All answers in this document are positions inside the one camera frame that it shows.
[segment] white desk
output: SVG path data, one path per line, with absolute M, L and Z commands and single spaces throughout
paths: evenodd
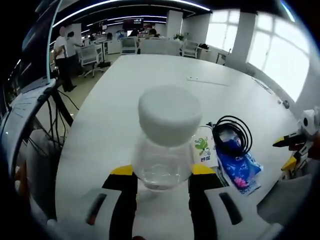
M 277 103 L 276 95 L 250 76 L 208 61 L 125 55 L 94 86 L 69 131 L 56 177 L 58 220 L 82 195 L 101 187 L 111 170 L 130 164 L 140 133 L 139 97 L 146 89 L 165 84 L 186 88 L 198 97 L 201 124 L 233 115 L 248 125 L 253 137 L 251 153 L 263 165 L 258 179 L 262 187 L 243 197 L 257 205 L 269 192 L 291 154 L 272 144 L 297 127 L 291 112 Z M 188 199 L 186 183 L 157 197 L 141 194 L 133 233 L 146 239 L 194 239 Z

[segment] white table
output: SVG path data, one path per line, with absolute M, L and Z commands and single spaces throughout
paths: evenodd
M 251 153 L 263 165 L 258 178 L 262 187 L 243 197 L 257 205 L 269 192 L 291 154 L 272 144 L 297 128 L 296 119 L 277 103 L 276 95 L 250 76 L 212 62 L 168 55 L 125 55 L 94 86 L 69 131 L 56 177 L 58 220 L 90 189 L 101 187 L 110 171 L 130 164 L 140 133 L 139 97 L 146 89 L 165 84 L 186 88 L 198 97 L 203 125 L 224 115 L 236 116 L 248 125 L 253 138 Z M 193 239 L 186 183 L 160 195 L 146 195 L 142 192 L 138 197 L 135 235 Z

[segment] clear plastic bottle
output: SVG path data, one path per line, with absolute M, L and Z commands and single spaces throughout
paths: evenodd
M 190 140 L 201 120 L 198 99 L 177 86 L 157 86 L 140 97 L 138 113 L 142 132 L 132 159 L 134 173 L 158 192 L 187 180 L 194 163 Z

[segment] white jar lid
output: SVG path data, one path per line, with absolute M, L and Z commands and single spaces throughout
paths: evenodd
M 154 143 L 175 147 L 189 141 L 202 117 L 198 99 L 174 85 L 148 89 L 139 99 L 139 122 Z

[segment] blue plastic bag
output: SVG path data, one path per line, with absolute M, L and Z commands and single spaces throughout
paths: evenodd
M 232 137 L 224 143 L 233 149 L 240 147 L 240 140 L 237 137 Z M 250 152 L 244 156 L 234 157 L 223 153 L 217 146 L 215 150 L 224 171 L 241 194 L 249 195 L 260 188 L 261 185 L 257 183 L 255 177 L 263 167 L 253 159 Z

